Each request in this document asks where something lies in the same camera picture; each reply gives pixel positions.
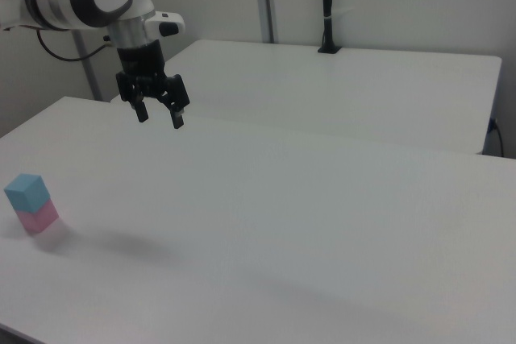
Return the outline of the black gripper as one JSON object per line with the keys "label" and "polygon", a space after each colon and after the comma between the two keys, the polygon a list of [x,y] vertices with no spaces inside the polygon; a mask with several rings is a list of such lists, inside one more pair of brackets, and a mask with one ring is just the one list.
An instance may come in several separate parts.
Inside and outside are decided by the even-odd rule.
{"label": "black gripper", "polygon": [[189,96],[179,74],[166,76],[160,41],[137,48],[118,48],[117,53],[123,67],[116,74],[119,95],[123,102],[131,105],[139,122],[148,120],[144,98],[153,97],[169,110],[173,127],[181,128]]}

